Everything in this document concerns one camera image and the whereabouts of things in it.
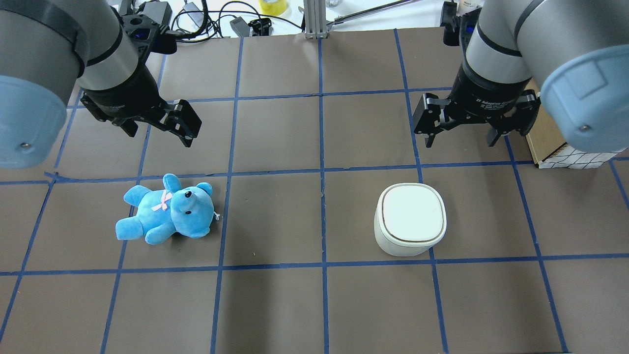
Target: white plastic box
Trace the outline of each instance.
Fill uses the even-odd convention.
[[[378,199],[374,232],[380,248],[392,256],[416,256],[436,245],[447,220],[441,195],[421,183],[400,183]]]

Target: black wire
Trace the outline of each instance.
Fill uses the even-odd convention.
[[[201,26],[199,27],[198,30],[192,32],[192,33],[182,33],[181,35],[177,36],[178,39],[189,39],[189,38],[196,38],[198,37],[200,34],[203,33],[203,31],[205,31],[208,27],[208,21],[209,21],[209,13],[208,13],[208,2],[206,0],[201,0],[201,5],[202,5],[202,12],[203,12],[203,22],[201,23]]]
[[[185,32],[185,33],[192,33],[192,32],[190,32],[190,31],[188,31],[188,30],[185,30],[185,29],[181,28],[181,26],[179,25],[179,16],[180,16],[180,15],[182,15],[182,14],[183,14],[183,12],[186,12],[186,11],[181,10],[181,11],[177,14],[177,16],[175,16],[175,18],[172,20],[171,27],[172,27],[173,29],[175,29],[175,23],[177,23],[177,30],[179,30],[179,31],[183,31],[183,32]],[[212,17],[210,17],[210,16],[209,16],[209,13],[205,13],[204,11],[197,11],[197,12],[202,12],[202,13],[204,13],[204,16],[207,16],[207,18],[208,18],[208,24],[207,24],[207,26],[206,26],[205,30],[204,30],[204,31],[202,31],[202,32],[201,32],[198,36],[200,36],[200,35],[209,35],[209,31],[213,28],[213,29],[214,29],[214,33],[212,33],[211,35],[209,35],[207,38],[209,39],[209,38],[214,37],[214,36],[217,34],[217,32],[218,32],[218,31],[217,31],[217,28],[218,28],[217,22],[215,22],[214,20],[212,20]],[[197,41],[181,40],[181,39],[177,39],[177,42],[180,42],[180,43],[197,43]]]
[[[220,20],[221,18],[223,18],[223,17],[229,17],[229,16],[236,18],[236,16],[234,16],[234,15],[232,15],[232,14],[224,14],[223,16],[221,16],[221,17],[219,18],[219,20]],[[209,29],[210,29],[210,28],[211,28],[211,27],[208,27],[208,30],[206,30],[204,34],[209,34]],[[179,40],[178,42],[180,42],[180,43],[201,43],[201,42],[205,42],[205,41],[207,41],[207,40],[211,40],[211,39],[212,39],[212,38],[214,38],[214,36],[215,36],[215,35],[217,35],[217,34],[218,34],[218,32],[216,31],[216,29],[214,29],[214,33],[212,33],[212,34],[211,34],[210,36],[208,36],[208,37],[205,37],[205,38],[202,38],[202,39],[198,39],[198,40]]]
[[[239,1],[239,0],[234,0],[234,1],[228,1],[227,3],[225,3],[223,5],[223,7],[221,7],[221,9],[218,11],[218,18],[221,18],[221,14],[223,13],[223,10],[229,5],[229,4],[243,4],[243,5],[247,5],[250,8],[252,8],[255,11],[255,14],[258,15],[258,20],[260,20],[260,25],[262,25],[262,17],[260,16],[260,13],[258,12],[258,10],[253,7],[250,4],[245,3],[244,1]],[[221,38],[223,38],[223,31],[221,31],[221,21],[218,21],[218,35],[221,36]]]
[[[184,15],[184,14],[189,14],[189,13],[202,13],[202,12],[203,12],[203,11],[200,11],[200,10],[199,10],[199,11],[196,11],[196,10],[195,10],[195,11],[180,11],[180,12],[179,12],[179,13],[175,16],[175,18],[173,19],[173,21],[172,21],[172,22],[173,22],[173,24],[174,24],[174,23],[175,23],[175,21],[176,21],[176,20],[177,20],[177,19],[178,19],[181,15]],[[219,11],[208,11],[208,12],[209,12],[209,13],[218,13]],[[223,12],[228,12],[228,13],[246,13],[246,14],[255,14],[255,15],[258,15],[257,13],[253,13],[253,12],[251,12],[251,11],[223,11]],[[264,15],[264,16],[265,16],[265,17],[276,18],[276,19],[278,19],[278,20],[282,20],[282,21],[284,21],[284,22],[288,22],[288,23],[290,23],[291,25],[293,25],[293,26],[295,26],[295,27],[297,27],[297,28],[299,28],[299,29],[301,30],[301,26],[299,26],[299,25],[298,25],[298,24],[296,24],[295,22],[292,22],[291,20],[287,20],[287,19],[285,19],[285,18],[278,17],[278,16],[271,16],[271,15],[269,15],[269,14],[266,14],[266,15]]]

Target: blue tape grid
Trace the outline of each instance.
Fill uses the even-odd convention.
[[[411,140],[413,142],[413,149],[415,155],[415,165],[397,165],[397,166],[360,166],[360,167],[352,167],[352,168],[326,168],[325,167],[325,156],[324,156],[324,139],[323,139],[323,98],[326,96],[346,96],[346,95],[360,95],[360,94],[382,94],[382,93],[404,93],[406,98],[406,108],[409,118],[409,126],[412,127],[412,106],[410,102],[409,93],[410,92],[420,92],[420,91],[441,91],[441,90],[449,90],[450,87],[441,87],[441,88],[409,88],[408,80],[406,77],[406,69],[404,66],[404,58],[403,53],[399,41],[398,31],[394,30],[394,36],[396,40],[396,46],[398,50],[398,56],[400,61],[400,68],[403,77],[404,88],[403,89],[392,89],[392,90],[373,90],[373,91],[347,91],[347,92],[323,92],[323,59],[322,59],[322,51],[321,51],[321,40],[318,40],[318,65],[319,65],[319,91],[317,93],[311,94],[284,94],[284,95],[272,95],[272,96],[247,96],[247,97],[239,97],[239,87],[240,87],[240,71],[242,66],[242,53],[243,53],[243,40],[240,40],[240,48],[238,53],[238,69],[237,69],[237,83],[235,95],[232,98],[211,98],[211,99],[201,99],[201,100],[189,100],[190,102],[212,102],[212,101],[233,101],[234,102],[234,112],[233,112],[233,122],[232,122],[232,131],[231,131],[231,146],[230,146],[230,162],[228,172],[226,173],[214,173],[214,174],[186,174],[181,175],[182,178],[194,178],[194,177],[207,177],[207,176],[222,176],[227,177],[227,188],[226,188],[226,197],[225,197],[225,209],[223,212],[223,228],[221,231],[221,249],[220,249],[220,259],[218,266],[199,266],[199,267],[170,267],[170,268],[123,268],[123,262],[126,251],[126,241],[123,242],[120,258],[118,262],[118,267],[116,269],[90,269],[90,270],[39,270],[39,271],[27,271],[26,264],[28,262],[28,257],[30,255],[30,251],[32,249],[32,245],[35,241],[35,236],[37,230],[39,228],[40,221],[42,219],[42,215],[45,211],[46,204],[52,192],[52,188],[54,184],[57,183],[107,183],[107,182],[120,182],[120,181],[135,181],[136,183],[140,183],[142,180],[157,180],[161,179],[161,176],[142,176],[142,168],[146,155],[146,150],[148,146],[148,139],[150,137],[150,127],[147,128],[147,134],[145,137],[142,155],[140,158],[140,165],[138,167],[138,174],[134,177],[127,178],[95,178],[95,179],[73,179],[66,178],[63,176],[59,176],[57,173],[45,173],[45,176],[48,180],[32,180],[32,181],[0,181],[0,186],[2,185],[32,185],[32,184],[47,184],[48,191],[42,203],[42,207],[40,209],[40,213],[38,214],[35,226],[33,228],[33,232],[31,233],[31,237],[29,240],[29,244],[26,250],[25,257],[23,258],[22,267],[20,271],[0,271],[0,277],[2,276],[17,276],[16,283],[13,289],[13,293],[11,294],[11,299],[9,301],[8,308],[6,310],[2,327],[0,328],[0,341],[3,338],[6,325],[8,323],[8,319],[11,313],[11,309],[13,308],[14,301],[16,298],[17,291],[19,289],[19,285],[24,276],[32,276],[32,275],[63,275],[63,274],[115,274],[116,280],[114,283],[111,303],[109,307],[109,312],[106,320],[106,329],[103,334],[103,342],[101,345],[101,353],[104,353],[106,350],[106,343],[108,339],[109,328],[111,326],[111,318],[113,316],[113,310],[116,303],[116,296],[118,292],[118,285],[120,284],[120,276],[125,273],[168,273],[168,272],[187,272],[187,271],[217,271],[217,284],[216,284],[216,298],[214,303],[214,315],[213,315],[213,325],[212,325],[212,333],[211,333],[211,353],[216,351],[216,331],[218,327],[218,314],[219,314],[219,306],[220,306],[220,293],[221,293],[221,279],[223,271],[241,271],[241,270],[262,270],[262,269],[291,269],[291,268],[321,268],[323,275],[323,326],[324,326],[324,342],[325,342],[325,353],[328,354],[330,352],[330,344],[329,344],[329,329],[328,329],[328,294],[327,294],[327,268],[328,267],[344,267],[344,266],[391,266],[391,265],[430,265],[432,269],[433,275],[433,285],[435,289],[435,300],[437,305],[437,312],[439,318],[440,331],[442,335],[442,344],[443,350],[445,353],[448,353],[448,344],[445,330],[445,323],[443,320],[443,309],[442,302],[440,298],[440,290],[438,284],[438,275],[437,275],[437,265],[443,264],[462,264],[462,263],[502,263],[502,262],[517,262],[517,261],[537,261],[540,265],[540,271],[542,272],[542,277],[544,281],[544,285],[547,291],[547,296],[549,299],[550,308],[552,311],[553,319],[555,321],[555,325],[557,328],[557,333],[559,336],[560,344],[562,345],[562,350],[564,352],[568,351],[565,338],[562,333],[561,324],[559,321],[559,316],[557,314],[556,306],[554,303],[554,299],[552,296],[552,291],[550,288],[550,283],[548,280],[548,276],[545,271],[544,261],[555,261],[555,260],[592,260],[592,259],[612,259],[612,258],[629,258],[629,253],[606,253],[606,254],[569,254],[569,255],[542,255],[538,242],[537,236],[535,234],[535,229],[533,226],[532,218],[530,216],[530,211],[528,209],[528,204],[526,202],[526,195],[524,188],[522,187],[522,182],[520,180],[520,174],[518,172],[518,166],[524,164],[533,164],[533,161],[515,161],[513,151],[511,148],[511,144],[509,143],[509,139],[505,138],[507,149],[509,151],[509,161],[493,161],[493,162],[476,162],[476,163],[441,163],[441,164],[421,164],[420,157],[418,153],[418,149],[416,146],[415,135],[411,134]],[[166,56],[162,61],[162,67],[160,69],[160,74],[158,78],[158,85],[161,83],[162,76],[164,73]],[[242,100],[267,100],[267,99],[275,99],[275,98],[301,98],[301,97],[319,97],[320,102],[320,169],[288,169],[288,170],[279,170],[279,171],[252,171],[252,172],[233,172],[233,150],[235,145],[235,130],[236,130],[236,119],[237,119],[237,109],[238,102]],[[55,161],[55,169],[58,168],[60,164],[60,160],[62,158],[62,154],[69,137],[70,128],[74,121],[74,117],[76,111],[78,109],[83,109],[85,107],[79,106],[79,99],[81,97],[81,92],[74,103],[73,106],[68,106],[67,109],[71,109],[72,113],[70,115],[70,119],[67,125],[67,128],[64,132],[64,138],[62,140],[59,152],[57,154],[57,159]],[[614,161],[627,161],[629,157],[616,157],[612,161],[610,161],[610,168],[614,174],[616,182],[618,184],[618,188],[620,193],[629,208],[629,198],[627,197],[627,193],[622,185],[619,174],[614,165]],[[341,171],[375,171],[375,170],[387,170],[387,169],[417,169],[418,172],[418,180],[420,182],[423,181],[422,178],[422,169],[424,168],[445,168],[445,167],[469,167],[469,166],[507,166],[511,165],[513,167],[514,175],[516,178],[516,182],[518,184],[518,189],[520,191],[520,196],[523,202],[523,206],[526,213],[526,218],[529,224],[529,228],[531,231],[533,243],[535,245],[536,256],[531,257],[500,257],[500,258],[461,258],[461,259],[436,259],[435,253],[432,249],[429,250],[430,259],[429,260],[392,260],[392,261],[344,261],[344,262],[328,262],[326,255],[326,225],[325,225],[325,173],[326,172],[341,172]],[[255,176],[255,175],[263,175],[263,174],[294,174],[294,173],[319,173],[321,175],[321,247],[322,247],[322,259],[321,263],[277,263],[277,264],[264,264],[264,265],[242,265],[242,266],[225,266],[223,265],[223,260],[225,256],[225,237],[227,230],[227,218],[228,218],[228,207],[229,207],[229,195],[230,195],[230,186],[231,186],[231,177],[232,176]],[[133,207],[130,209],[130,215],[133,215]]]
[[[325,224],[325,154],[323,130],[323,48],[321,38],[317,40],[319,63],[319,149],[321,174],[321,274],[323,279],[323,351],[330,354],[330,326],[328,317],[328,246]]]
[[[520,172],[518,171],[518,164],[515,161],[515,157],[513,155],[513,150],[511,148],[511,143],[509,142],[509,137],[504,137],[504,141],[507,145],[507,150],[509,151],[509,158],[511,159],[513,174],[515,175],[515,180],[518,184],[518,189],[520,191],[520,198],[522,199],[522,205],[524,206],[524,211],[526,213],[526,221],[528,222],[528,228],[531,232],[531,237],[533,239],[533,245],[535,247],[535,253],[537,254],[537,261],[540,265],[540,270],[542,271],[542,278],[544,281],[544,287],[546,288],[546,295],[548,296],[548,303],[550,304],[550,311],[552,312],[553,320],[555,321],[555,327],[557,329],[557,335],[559,336],[559,343],[561,344],[561,349],[564,353],[568,352],[568,346],[566,345],[564,332],[561,328],[561,322],[559,321],[559,315],[557,314],[557,307],[555,306],[555,300],[552,295],[552,290],[550,289],[550,282],[548,280],[548,275],[546,274],[546,267],[544,265],[544,259],[542,257],[542,251],[540,250],[540,245],[537,241],[537,235],[535,234],[535,227],[533,226],[533,219],[531,218],[531,212],[528,208],[528,202],[526,201],[526,195],[524,192],[524,187],[522,185],[522,180],[520,179]]]
[[[408,114],[408,123],[411,132],[411,140],[413,143],[413,153],[415,154],[415,165],[417,168],[417,177],[420,183],[423,183],[424,177],[421,172],[422,166],[420,161],[419,150],[417,149],[417,140],[413,130],[415,127],[413,126],[413,108],[411,107],[411,97],[408,91],[408,80],[406,77],[406,67],[404,66],[404,55],[402,54],[402,46],[399,42],[399,34],[398,30],[394,29],[393,34],[395,36],[395,43],[398,49],[398,57],[399,57],[399,66],[402,70],[402,80],[404,83],[404,95],[406,98],[406,113]],[[448,338],[445,332],[445,321],[443,319],[443,305],[441,302],[441,291],[439,290],[439,276],[437,274],[437,262],[435,261],[435,252],[432,248],[428,250],[428,254],[430,255],[430,267],[432,270],[433,277],[433,288],[435,289],[435,303],[437,305],[437,318],[439,320],[439,331],[441,332],[441,343],[443,346],[443,352],[449,353],[448,350]]]
[[[231,121],[231,143],[230,143],[230,161],[227,172],[227,187],[225,191],[225,207],[223,209],[223,230],[221,232],[221,249],[218,258],[218,272],[216,276],[216,295],[214,298],[214,315],[212,318],[212,334],[210,342],[210,353],[216,352],[216,332],[218,330],[218,311],[221,303],[221,284],[223,280],[223,262],[225,260],[225,237],[227,234],[227,220],[229,216],[230,207],[230,191],[231,191],[231,177],[234,163],[234,145],[236,144],[236,119],[238,116],[238,94],[240,91],[240,71],[242,68],[242,52],[243,52],[244,38],[240,39],[240,47],[238,49],[238,69],[236,72],[236,90],[234,92],[234,109],[233,117]]]

